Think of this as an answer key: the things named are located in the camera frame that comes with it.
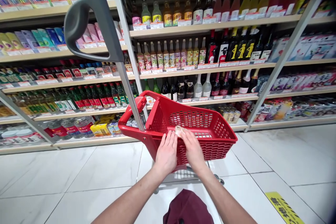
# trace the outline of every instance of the bottle label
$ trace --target bottle label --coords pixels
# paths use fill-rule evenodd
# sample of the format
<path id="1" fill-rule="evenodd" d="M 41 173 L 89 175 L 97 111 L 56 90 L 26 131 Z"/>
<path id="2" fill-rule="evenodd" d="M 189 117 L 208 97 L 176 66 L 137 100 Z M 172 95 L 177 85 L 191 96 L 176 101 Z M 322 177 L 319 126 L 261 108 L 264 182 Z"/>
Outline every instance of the bottle label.
<path id="1" fill-rule="evenodd" d="M 164 26 L 165 27 L 170 27 L 173 26 L 173 19 L 171 14 L 165 14 L 164 15 Z"/>
<path id="2" fill-rule="evenodd" d="M 193 25 L 200 25 L 202 24 L 203 21 L 203 10 L 195 10 L 194 13 L 192 14 L 192 23 Z"/>

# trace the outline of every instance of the white tile floor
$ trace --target white tile floor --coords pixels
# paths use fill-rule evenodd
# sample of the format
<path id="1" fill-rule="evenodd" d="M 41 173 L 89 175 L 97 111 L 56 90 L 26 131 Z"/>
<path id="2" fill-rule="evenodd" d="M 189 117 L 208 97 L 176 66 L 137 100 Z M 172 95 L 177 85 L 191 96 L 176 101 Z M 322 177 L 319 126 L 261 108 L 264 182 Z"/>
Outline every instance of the white tile floor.
<path id="1" fill-rule="evenodd" d="M 328 223 L 336 207 L 335 125 L 237 136 L 226 158 L 208 165 L 257 223 L 285 224 L 264 194 L 272 191 L 304 223 Z M 0 223 L 90 223 L 152 165 L 140 142 L 0 156 Z M 186 171 L 165 179 L 136 223 L 161 223 L 182 189 L 194 191 L 222 223 L 204 186 Z"/>

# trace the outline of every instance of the person's left hand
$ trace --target person's left hand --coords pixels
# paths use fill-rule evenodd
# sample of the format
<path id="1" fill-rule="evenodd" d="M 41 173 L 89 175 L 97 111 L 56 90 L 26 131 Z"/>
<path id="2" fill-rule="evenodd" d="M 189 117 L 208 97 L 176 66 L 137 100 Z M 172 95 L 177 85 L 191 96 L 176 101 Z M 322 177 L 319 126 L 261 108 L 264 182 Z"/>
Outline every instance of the person's left hand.
<path id="1" fill-rule="evenodd" d="M 156 160 L 154 168 L 158 172 L 162 173 L 164 178 L 170 174 L 176 167 L 177 157 L 177 135 L 175 132 L 168 131 L 168 134 L 164 134 L 160 146 L 156 153 Z"/>

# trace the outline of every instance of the hand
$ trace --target hand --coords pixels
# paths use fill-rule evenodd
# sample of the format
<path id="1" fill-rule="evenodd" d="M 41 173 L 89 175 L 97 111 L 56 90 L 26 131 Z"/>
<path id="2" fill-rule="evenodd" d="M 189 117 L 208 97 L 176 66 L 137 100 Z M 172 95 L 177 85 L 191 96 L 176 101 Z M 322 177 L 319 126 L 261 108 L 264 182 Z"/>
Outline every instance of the hand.
<path id="1" fill-rule="evenodd" d="M 204 161 L 201 145 L 190 130 L 184 129 L 181 135 L 187 148 L 187 160 L 194 172 L 198 174 L 203 168 L 208 167 Z"/>
<path id="2" fill-rule="evenodd" d="M 154 164 L 154 168 L 156 168 L 159 173 L 162 173 L 164 178 L 167 177 L 167 175 L 170 174 L 176 167 L 176 149 L 177 136 L 175 135 L 175 132 L 168 131 L 167 137 L 166 134 L 164 134 L 161 139 Z"/>

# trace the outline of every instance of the metal pole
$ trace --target metal pole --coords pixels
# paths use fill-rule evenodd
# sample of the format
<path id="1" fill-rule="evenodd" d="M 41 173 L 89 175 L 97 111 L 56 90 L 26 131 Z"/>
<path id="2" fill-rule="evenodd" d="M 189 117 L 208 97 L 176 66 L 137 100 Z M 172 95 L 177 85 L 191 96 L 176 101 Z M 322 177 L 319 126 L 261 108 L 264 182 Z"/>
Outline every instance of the metal pole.
<path id="1" fill-rule="evenodd" d="M 30 127 L 37 131 L 44 139 L 46 139 L 50 144 L 54 144 L 54 141 L 44 129 L 38 125 L 33 119 L 27 116 L 10 98 L 5 95 L 2 90 L 0 91 L 0 101 L 3 102 L 8 108 L 10 108 L 15 114 L 21 117 Z"/>
<path id="2" fill-rule="evenodd" d="M 269 77 L 264 90 L 261 92 L 261 94 L 259 95 L 259 99 L 257 101 L 257 103 L 254 106 L 254 109 L 252 110 L 250 117 L 247 120 L 247 125 L 248 125 L 248 129 L 250 128 L 251 124 L 253 123 L 253 120 L 255 118 L 255 116 L 257 115 L 257 111 L 259 110 L 260 106 L 262 105 L 262 103 L 264 102 L 266 96 L 269 93 L 269 90 L 271 89 L 274 81 L 276 80 L 276 78 L 278 77 L 280 71 L 282 70 L 282 68 L 284 67 L 288 57 L 290 56 L 290 54 L 292 53 L 292 51 L 294 50 L 294 47 L 296 46 L 302 32 L 304 31 L 304 29 L 306 28 L 308 22 L 310 21 L 312 15 L 314 14 L 314 12 L 316 11 L 316 9 L 318 8 L 319 4 L 321 3 L 322 0 L 310 0 L 307 8 L 305 9 L 304 13 L 302 14 L 298 24 L 296 25 L 283 53 L 281 54 L 278 62 L 276 63 L 271 76 Z"/>

